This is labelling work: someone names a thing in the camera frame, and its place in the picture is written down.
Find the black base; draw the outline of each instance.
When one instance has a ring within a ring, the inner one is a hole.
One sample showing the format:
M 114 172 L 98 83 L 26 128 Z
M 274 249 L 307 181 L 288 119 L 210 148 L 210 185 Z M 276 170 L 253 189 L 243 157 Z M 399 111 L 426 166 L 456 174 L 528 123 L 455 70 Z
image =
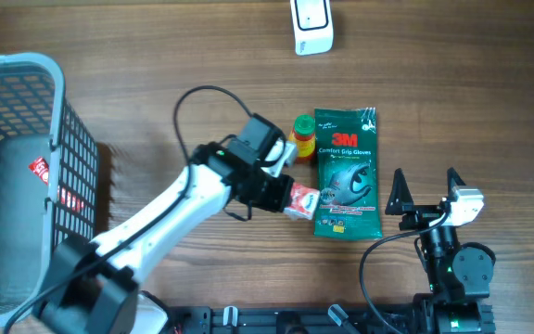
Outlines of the black base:
M 377 305 L 376 308 L 390 325 L 403 333 L 495 333 L 491 306 L 479 302 L 432 305 L 429 296 L 418 294 L 413 303 Z M 168 333 L 173 333 L 173 328 L 178 327 L 183 330 L 177 333 L 186 334 L 348 334 L 329 317 L 327 311 L 324 308 L 239 309 L 237 326 L 224 326 L 223 310 L 171 308 L 167 329 Z M 382 326 L 368 306 L 345 308 L 344 311 L 350 323 L 362 334 L 392 333 Z M 281 316 L 282 313 L 294 315 Z
M 393 305 L 394 325 L 407 331 L 407 324 L 413 322 L 413 308 L 410 304 Z M 380 311 L 388 308 L 379 306 Z M 387 333 L 369 309 L 345 309 L 350 322 L 361 332 L 367 334 Z M 223 310 L 213 311 L 209 307 L 172 308 L 173 316 L 170 328 L 179 326 L 186 334 L 279 334 L 277 316 L 283 312 L 293 312 L 299 317 L 299 323 L 310 334 L 347 334 L 347 330 L 339 327 L 327 314 L 327 309 L 239 309 L 238 326 L 223 325 Z

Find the wire mesh basket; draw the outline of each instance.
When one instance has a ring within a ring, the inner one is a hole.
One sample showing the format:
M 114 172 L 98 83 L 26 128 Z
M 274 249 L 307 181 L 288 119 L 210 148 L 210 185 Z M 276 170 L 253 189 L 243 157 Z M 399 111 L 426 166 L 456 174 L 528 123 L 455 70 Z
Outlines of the wire mesh basket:
M 29 169 L 39 157 L 48 185 Z M 37 293 L 58 243 L 94 236 L 97 176 L 95 140 L 65 99 L 58 64 L 0 56 L 0 327 Z

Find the wire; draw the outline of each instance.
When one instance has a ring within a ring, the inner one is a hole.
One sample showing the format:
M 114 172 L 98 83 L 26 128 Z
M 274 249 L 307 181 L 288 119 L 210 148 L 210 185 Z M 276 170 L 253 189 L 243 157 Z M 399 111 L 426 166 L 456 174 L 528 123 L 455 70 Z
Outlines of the wire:
M 220 140 L 218 142 L 218 144 L 223 145 L 223 143 L 225 143 L 228 139 L 232 139 L 232 138 L 236 138 L 236 135 L 229 134 L 229 135 L 225 136 L 222 140 Z
M 381 238 L 380 240 L 375 242 L 372 246 L 368 247 L 368 249 L 362 255 L 362 259 L 360 260 L 360 287 L 362 288 L 363 297 L 368 302 L 368 305 L 370 305 L 370 308 L 372 309 L 372 312 L 376 315 L 376 317 L 380 321 L 382 321 L 382 323 L 385 324 L 385 326 L 387 326 L 390 329 L 390 331 L 392 331 L 392 332 L 394 332 L 396 334 L 403 334 L 403 333 L 401 331 L 399 331 L 398 329 L 394 328 L 393 326 L 391 326 L 387 322 L 387 320 L 385 320 L 385 318 L 376 309 L 375 304 L 370 299 L 370 296 L 368 295 L 368 291 L 366 291 L 366 283 L 365 283 L 365 281 L 363 279 L 364 278 L 364 265 L 366 264 L 366 258 L 368 257 L 368 255 L 373 250 L 376 249 L 376 247 L 378 247 L 378 246 L 380 246 L 380 245 L 382 245 L 384 243 L 387 243 L 387 242 L 392 241 L 392 240 L 400 239 L 400 238 L 407 238 L 407 237 L 416 236 L 416 235 L 419 235 L 419 234 L 427 233 L 427 232 L 432 231 L 432 230 L 434 230 L 436 228 L 439 228 L 440 226 L 442 226 L 444 224 L 444 222 L 446 222 L 447 218 L 449 217 L 449 213 L 450 213 L 450 209 L 447 209 L 444 212 L 444 214 L 442 215 L 442 217 L 440 217 L 438 223 L 436 223 L 436 224 L 434 224 L 434 225 L 432 225 L 430 227 L 427 227 L 427 228 L 425 228 L 423 230 L 416 230 L 416 231 L 411 231 L 411 232 L 399 233 L 399 234 L 394 235 L 394 236 Z
M 426 259 L 424 259 L 424 254 L 422 254 L 422 251 L 419 250 L 419 246 L 417 245 L 417 241 L 419 241 L 420 237 L 415 238 L 413 241 L 413 246 L 415 247 L 415 252 L 417 253 L 417 257 L 419 258 L 419 261 L 422 263 L 422 266 L 424 267 L 424 272 L 427 273 L 427 266 L 426 266 Z
M 9 320 L 7 320 L 6 325 L 4 326 L 4 334 L 8 334 L 11 330 L 12 326 L 18 321 L 18 319 L 26 312 L 28 312 L 36 303 L 41 302 L 46 297 L 50 296 L 53 292 L 57 291 L 61 287 L 69 284 L 73 279 L 84 276 L 86 274 L 89 274 L 94 269 L 96 269 L 98 266 L 100 266 L 102 263 L 106 262 L 108 259 L 110 259 L 112 256 L 117 254 L 119 251 L 124 250 L 129 244 L 136 241 L 138 238 L 143 236 L 145 232 L 147 232 L 150 228 L 154 227 L 155 224 L 157 224 L 159 221 L 161 221 L 164 217 L 166 217 L 167 214 L 169 214 L 174 208 L 186 197 L 186 194 L 188 192 L 189 187 L 191 186 L 191 179 L 193 174 L 193 168 L 191 167 L 191 164 L 189 163 L 189 154 L 186 151 L 186 146 L 184 145 L 183 136 L 181 135 L 181 130 L 178 126 L 178 111 L 183 104 L 183 101 L 186 99 L 187 96 L 190 96 L 191 94 L 200 91 L 200 90 L 216 90 L 219 92 L 222 92 L 231 98 L 233 98 L 240 107 L 247 113 L 249 117 L 252 117 L 252 113 L 250 110 L 248 110 L 248 107 L 242 102 L 242 100 L 236 96 L 234 93 L 218 87 L 214 85 L 201 85 L 199 87 L 192 88 L 188 90 L 186 93 L 184 93 L 176 102 L 174 105 L 174 110 L 172 112 L 172 125 L 174 126 L 174 132 L 176 133 L 176 138 L 178 139 L 179 146 L 181 147 L 181 151 L 183 152 L 184 161 L 186 163 L 187 173 L 186 173 L 186 183 L 184 184 L 183 191 L 180 192 L 180 195 L 176 198 L 176 200 L 158 217 L 154 218 L 149 224 L 144 226 L 141 230 L 134 233 L 132 236 L 124 240 L 121 244 L 119 244 L 117 247 L 106 253 L 105 255 L 101 256 L 98 260 L 96 260 L 93 263 L 90 263 L 86 265 L 84 268 L 76 271 L 72 275 L 67 276 L 64 280 L 56 283 L 55 285 L 49 287 L 48 289 L 42 291 L 39 293 L 36 297 L 32 298 L 30 301 L 25 302 L 17 311 L 14 313 Z
M 484 251 L 488 254 L 489 258 L 491 259 L 491 265 L 496 264 L 496 253 L 493 252 L 488 246 L 480 244 L 478 242 L 465 242 L 463 245 L 461 245 L 461 248 L 476 248 L 480 251 Z

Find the wooden table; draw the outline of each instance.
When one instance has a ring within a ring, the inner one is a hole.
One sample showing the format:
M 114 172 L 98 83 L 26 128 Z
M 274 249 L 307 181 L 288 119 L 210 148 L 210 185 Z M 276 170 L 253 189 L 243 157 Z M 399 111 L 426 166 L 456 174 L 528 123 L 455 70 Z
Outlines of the wooden table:
M 335 2 L 333 13 L 333 50 L 300 58 L 286 2 L 6 8 L 0 53 L 44 52 L 64 69 L 70 102 L 109 159 L 101 225 L 132 216 L 181 171 L 171 113 L 187 88 L 231 89 L 286 132 L 314 108 L 376 106 L 381 207 L 399 167 L 418 203 L 446 194 L 451 166 L 481 188 L 486 207 L 459 238 L 497 253 L 489 303 L 499 332 L 534 332 L 534 6 L 363 1 Z M 180 116 L 191 149 L 245 120 L 217 93 L 191 96 Z M 289 173 L 316 186 L 315 168 Z M 398 217 L 382 220 L 387 236 L 398 232 Z M 312 230 L 282 214 L 255 211 L 247 223 L 219 214 L 181 241 L 146 289 L 169 305 L 363 302 L 358 261 L 371 242 Z M 427 291 L 412 242 L 369 260 L 377 302 Z M 33 320 L 16 330 L 44 331 Z

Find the white robotic arm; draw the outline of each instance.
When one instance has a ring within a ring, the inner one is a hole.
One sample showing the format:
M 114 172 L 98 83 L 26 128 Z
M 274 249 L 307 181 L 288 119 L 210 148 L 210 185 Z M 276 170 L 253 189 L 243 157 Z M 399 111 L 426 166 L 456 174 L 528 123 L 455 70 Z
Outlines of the white robotic arm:
M 283 145 L 281 140 L 276 142 L 267 156 L 268 160 L 279 157 Z M 296 144 L 286 143 L 286 151 L 280 161 L 272 167 L 264 167 L 263 171 L 275 177 L 279 176 L 285 165 L 291 166 L 297 153 Z M 221 211 L 230 198 L 230 187 L 223 183 L 219 174 L 206 165 L 192 165 L 191 168 L 191 185 L 184 200 L 138 238 L 131 247 L 108 260 L 115 268 L 132 268 L 133 280 L 140 285 L 184 236 L 201 222 Z M 183 190 L 187 174 L 188 168 L 184 168 L 176 181 L 144 209 L 125 223 L 92 240 L 99 245 L 96 253 L 103 256 L 166 211 Z M 138 295 L 135 322 L 131 331 L 133 334 L 158 333 L 167 321 L 168 315 L 160 305 L 144 294 Z
M 253 207 L 283 212 L 290 201 L 294 179 L 281 171 L 296 158 L 296 144 L 256 114 L 230 138 L 226 148 L 197 147 L 176 181 L 122 225 L 89 243 L 61 243 L 32 314 L 64 334 L 159 332 L 168 315 L 139 287 L 162 258 L 231 199 L 246 204 L 249 217 Z

